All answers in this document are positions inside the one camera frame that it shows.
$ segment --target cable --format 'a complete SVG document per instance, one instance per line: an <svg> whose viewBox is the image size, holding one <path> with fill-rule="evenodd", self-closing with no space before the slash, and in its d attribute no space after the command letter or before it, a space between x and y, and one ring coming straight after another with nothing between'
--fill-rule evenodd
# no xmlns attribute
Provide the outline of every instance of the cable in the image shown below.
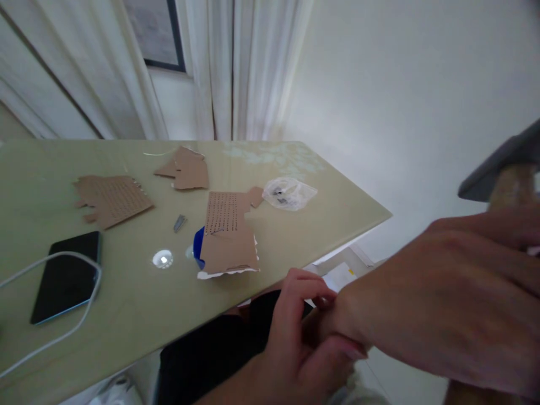
<svg viewBox="0 0 540 405"><path fill-rule="evenodd" d="M73 256L73 257L76 257L78 259L81 259L85 262L87 262L90 266L92 266L93 268L96 269L97 271L97 280L96 280L96 284L94 285L94 289L92 291L92 295L90 296L90 299L88 300L88 305L86 306L86 310L84 311L84 314L83 314L83 317L80 319L79 323L73 328L71 329L70 331L64 333L62 336L60 337L57 337L56 339L53 339L51 340L49 343L47 344L44 344L43 346L41 346L39 349L36 349L34 350L33 352L30 352L28 353L25 357L23 357L22 359L20 359L18 362L16 362L15 364L13 364L11 367L9 367L8 369L2 371L2 373L0 373L0 379L4 378L6 375L8 375L10 372L12 372L14 369L16 369L17 367L19 367L21 364L23 364L24 362L26 362L27 360L31 359L32 357L34 357L36 354L44 351L45 349L48 349L49 347L57 344L59 341L62 341L64 340L65 338L67 338L68 336L72 335L78 328L80 328L80 326L83 324L84 320L86 319L86 315L88 315L88 311L90 311L90 307L92 306L92 303L94 302L94 298L96 297L96 293L97 293L97 290L100 286L100 282L101 282L101 273L102 273L102 269L101 269L101 266L99 264L97 264L96 262L94 262L92 259L89 259L88 257L86 257L85 255L82 255L81 253L77 253L77 252L71 252L71 251L64 251L64 252L58 252L58 253L54 253L52 255L49 255L41 260L38 260L37 262L31 264L30 266L22 269L20 272L18 273L15 273L13 276L11 276L10 278L8 278L7 280L3 281L2 283L0 283L0 289L2 287L4 287L5 285L9 284L10 282L12 282L13 280L15 280L16 278L19 278L20 276L22 276L23 274L29 272L30 270L32 270L34 267L42 264L43 262L46 262L48 260L51 260L51 259L54 259L55 257L57 256L64 256L64 255L67 255L67 256Z"/></svg>

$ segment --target smartphone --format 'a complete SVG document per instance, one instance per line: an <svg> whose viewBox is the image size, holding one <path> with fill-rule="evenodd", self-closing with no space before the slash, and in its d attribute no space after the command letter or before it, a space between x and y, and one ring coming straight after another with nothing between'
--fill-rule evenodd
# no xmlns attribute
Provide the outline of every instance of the smartphone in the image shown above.
<svg viewBox="0 0 540 405"><path fill-rule="evenodd" d="M51 246L49 255L61 251L81 253L100 264L101 233L90 232ZM45 265L30 323L38 325L87 303L97 280L97 270L73 256L58 256Z"/></svg>

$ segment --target perforated cardboard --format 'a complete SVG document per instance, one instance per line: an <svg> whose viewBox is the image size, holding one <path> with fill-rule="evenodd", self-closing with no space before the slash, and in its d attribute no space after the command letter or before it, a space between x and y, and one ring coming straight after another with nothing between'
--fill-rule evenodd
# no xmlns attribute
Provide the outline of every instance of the perforated cardboard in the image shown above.
<svg viewBox="0 0 540 405"><path fill-rule="evenodd" d="M258 206L261 200L259 187L248 193L210 192L201 249L207 275L243 269L259 271L255 236L244 214L249 212L250 205Z"/></svg>
<svg viewBox="0 0 540 405"><path fill-rule="evenodd" d="M97 221L104 230L154 206L140 184L130 176L88 175L79 177L73 185L81 198L75 206L95 208L92 214L84 216L85 221Z"/></svg>

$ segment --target hand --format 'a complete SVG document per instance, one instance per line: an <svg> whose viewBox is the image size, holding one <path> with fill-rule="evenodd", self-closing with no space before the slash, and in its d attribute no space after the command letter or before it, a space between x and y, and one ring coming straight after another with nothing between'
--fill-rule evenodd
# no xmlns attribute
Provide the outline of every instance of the hand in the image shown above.
<svg viewBox="0 0 540 405"><path fill-rule="evenodd" d="M373 344L422 370L540 399L540 206L442 219L351 283L321 336Z"/></svg>
<svg viewBox="0 0 540 405"><path fill-rule="evenodd" d="M303 344L304 299L312 299L325 311L335 298L321 277L290 269L274 308L264 352L197 405L324 404L345 384L354 361L366 357L360 345L339 335L329 336L316 349Z"/></svg>

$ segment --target plastic bag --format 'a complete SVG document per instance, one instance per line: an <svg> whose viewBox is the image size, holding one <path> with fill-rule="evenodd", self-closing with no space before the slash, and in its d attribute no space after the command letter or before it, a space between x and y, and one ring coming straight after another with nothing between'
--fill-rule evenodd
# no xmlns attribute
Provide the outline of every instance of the plastic bag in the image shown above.
<svg viewBox="0 0 540 405"><path fill-rule="evenodd" d="M263 198L276 208L298 211L315 197L317 189L290 177L278 177L266 183Z"/></svg>

